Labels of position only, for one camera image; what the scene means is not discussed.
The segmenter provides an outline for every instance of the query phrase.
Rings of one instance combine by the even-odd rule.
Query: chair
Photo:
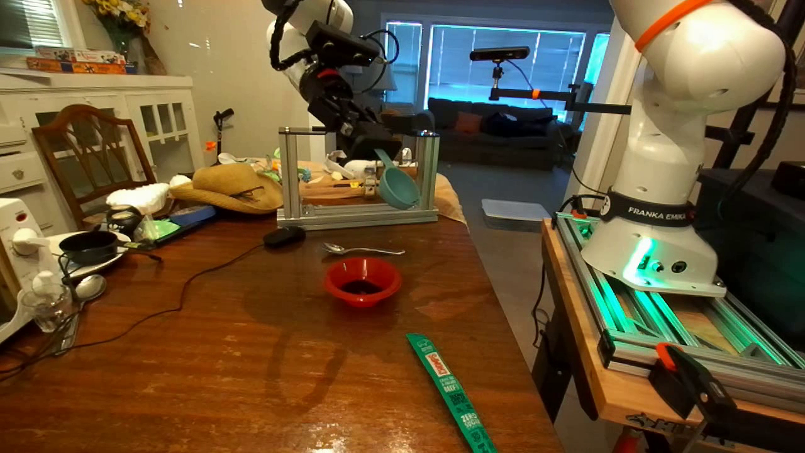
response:
[[[154,169],[129,119],[73,104],[32,129],[32,139],[56,176],[78,229],[100,223],[105,195],[154,184]]]

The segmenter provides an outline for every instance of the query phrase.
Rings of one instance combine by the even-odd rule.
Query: green tape measure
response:
[[[462,441],[471,446],[473,453],[495,453],[495,442],[488,438],[468,393],[461,387],[449,367],[444,365],[443,354],[434,350],[434,344],[420,335],[410,331],[404,335],[408,344],[427,369],[433,385],[438,387],[438,394],[444,399]]]

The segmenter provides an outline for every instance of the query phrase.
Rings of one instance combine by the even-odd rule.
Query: red bowl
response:
[[[346,256],[327,267],[324,290],[349,306],[374,306],[403,286],[392,261],[376,256]]]

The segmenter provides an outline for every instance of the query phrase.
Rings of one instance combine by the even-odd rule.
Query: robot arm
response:
[[[306,111],[337,134],[349,158],[374,158],[374,149],[400,150],[379,119],[354,104],[342,65],[369,65],[379,52],[349,34],[353,9],[345,0],[262,0],[277,14],[270,28],[270,61],[306,100]]]
[[[646,61],[628,143],[580,256],[628,286],[722,296],[717,253],[688,223],[706,116],[751,104],[781,76],[781,39],[727,0],[612,0]]]

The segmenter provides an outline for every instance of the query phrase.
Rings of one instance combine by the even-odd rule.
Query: wooden table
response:
[[[585,295],[578,283],[576,268],[571,263],[571,256],[559,236],[559,229],[554,229],[551,221],[540,223],[540,242],[542,253],[549,263],[549,278],[554,290],[555,302],[555,335],[563,340],[554,354],[566,354],[566,363],[574,372],[576,390],[580,398],[580,406],[585,414],[593,419],[608,419],[619,426],[656,431],[656,432],[688,432],[701,417],[681,419],[651,387],[646,377],[628,374],[628,372],[613,372],[603,367],[599,343],[600,331],[593,325],[593,316],[585,306]],[[540,387],[551,387],[555,393],[555,382],[549,382],[551,374],[536,374],[540,380]],[[761,412],[769,417],[781,417],[789,423],[805,426],[802,412],[786,412],[756,402],[736,399],[742,411]]]
[[[78,344],[180,309],[4,380],[0,451],[466,451],[404,331],[441,346],[500,451],[559,451],[462,223],[310,231],[282,252],[262,246],[272,229],[218,219],[156,249],[163,263],[124,256]],[[404,246],[403,292],[331,302],[321,242]]]

